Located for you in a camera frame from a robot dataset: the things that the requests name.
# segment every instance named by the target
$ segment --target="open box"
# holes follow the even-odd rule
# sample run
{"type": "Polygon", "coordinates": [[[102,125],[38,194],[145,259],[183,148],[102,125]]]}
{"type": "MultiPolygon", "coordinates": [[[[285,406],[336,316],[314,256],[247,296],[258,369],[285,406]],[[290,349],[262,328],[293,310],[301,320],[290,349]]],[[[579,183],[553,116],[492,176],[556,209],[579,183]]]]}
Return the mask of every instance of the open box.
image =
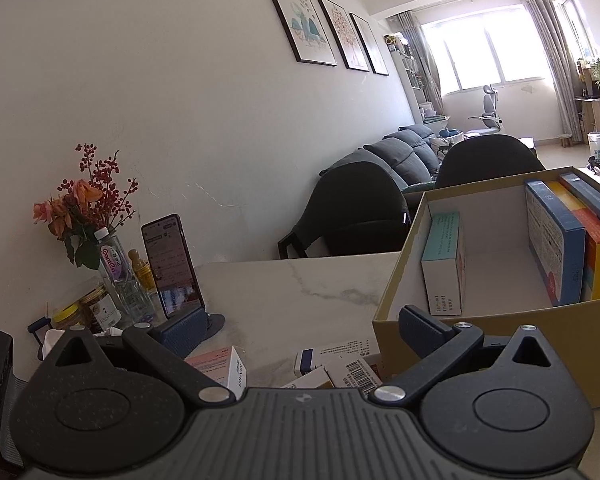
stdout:
{"type": "Polygon", "coordinates": [[[600,406],[600,300],[553,307],[528,246],[525,181],[557,180],[573,172],[600,192],[600,184],[575,168],[539,171],[427,191],[373,320],[385,376],[418,361],[400,339],[397,317],[405,304],[428,312],[420,259],[431,215],[458,211],[464,229],[466,288],[462,315],[487,335],[512,335],[536,325],[554,346],[593,407],[600,406]]]}

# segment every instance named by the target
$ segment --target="framed picture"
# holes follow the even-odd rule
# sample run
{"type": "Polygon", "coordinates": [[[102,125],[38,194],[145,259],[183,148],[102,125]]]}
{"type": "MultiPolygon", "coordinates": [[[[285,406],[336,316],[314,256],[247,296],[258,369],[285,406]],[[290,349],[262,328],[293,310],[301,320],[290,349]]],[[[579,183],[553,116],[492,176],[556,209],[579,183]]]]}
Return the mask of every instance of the framed picture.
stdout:
{"type": "Polygon", "coordinates": [[[389,75],[389,71],[386,69],[384,59],[382,59],[382,54],[378,48],[378,43],[376,42],[376,38],[371,31],[371,26],[369,25],[368,21],[363,20],[360,18],[360,16],[355,15],[353,12],[350,15],[351,19],[353,20],[353,24],[356,26],[356,30],[360,35],[362,45],[365,47],[366,55],[371,62],[371,68],[377,74],[389,75]]]}
{"type": "Polygon", "coordinates": [[[300,63],[337,65],[311,0],[273,0],[273,4],[300,63]]]}
{"type": "Polygon", "coordinates": [[[338,49],[347,68],[369,72],[362,45],[353,30],[347,11],[331,0],[318,0],[336,38],[338,49]]]}

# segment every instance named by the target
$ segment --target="ribbed black surface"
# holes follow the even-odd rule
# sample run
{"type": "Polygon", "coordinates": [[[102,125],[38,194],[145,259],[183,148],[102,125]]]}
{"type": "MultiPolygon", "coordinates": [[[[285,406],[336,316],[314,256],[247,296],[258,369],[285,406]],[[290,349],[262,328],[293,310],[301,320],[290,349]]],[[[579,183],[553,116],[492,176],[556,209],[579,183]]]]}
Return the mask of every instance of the ribbed black surface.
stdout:
{"type": "MultiPolygon", "coordinates": [[[[27,480],[57,476],[31,471],[27,480]]],[[[154,462],[115,480],[486,480],[431,449],[411,415],[359,391],[250,388],[238,404],[202,411],[154,462]]],[[[584,478],[575,471],[546,480],[584,478]]]]}

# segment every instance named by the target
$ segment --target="smartphone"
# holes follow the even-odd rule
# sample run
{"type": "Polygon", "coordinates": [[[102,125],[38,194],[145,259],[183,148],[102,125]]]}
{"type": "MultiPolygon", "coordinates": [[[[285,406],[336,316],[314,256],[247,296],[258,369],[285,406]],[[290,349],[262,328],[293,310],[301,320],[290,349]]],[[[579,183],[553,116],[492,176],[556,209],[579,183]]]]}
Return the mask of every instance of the smartphone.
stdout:
{"type": "Polygon", "coordinates": [[[172,214],[143,225],[142,240],[167,319],[181,308],[204,308],[180,217],[172,214]]]}

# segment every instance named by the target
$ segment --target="gray curtain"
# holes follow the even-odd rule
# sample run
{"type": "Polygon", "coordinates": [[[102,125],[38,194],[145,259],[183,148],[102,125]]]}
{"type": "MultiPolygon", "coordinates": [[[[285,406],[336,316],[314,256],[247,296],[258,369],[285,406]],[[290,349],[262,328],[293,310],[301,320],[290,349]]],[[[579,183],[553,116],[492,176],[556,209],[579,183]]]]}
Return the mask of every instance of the gray curtain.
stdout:
{"type": "Polygon", "coordinates": [[[445,113],[445,107],[442,103],[442,95],[440,94],[440,76],[438,75],[438,67],[433,58],[429,43],[427,43],[422,26],[416,15],[408,10],[392,16],[387,21],[397,25],[404,37],[409,42],[409,48],[413,57],[418,63],[418,69],[422,75],[424,82],[424,93],[433,107],[439,114],[445,113]]]}
{"type": "Polygon", "coordinates": [[[552,0],[522,0],[522,3],[536,24],[554,77],[555,93],[558,96],[564,130],[561,137],[570,138],[573,142],[582,142],[578,110],[574,100],[576,89],[580,87],[580,78],[555,12],[554,3],[552,0]]]}

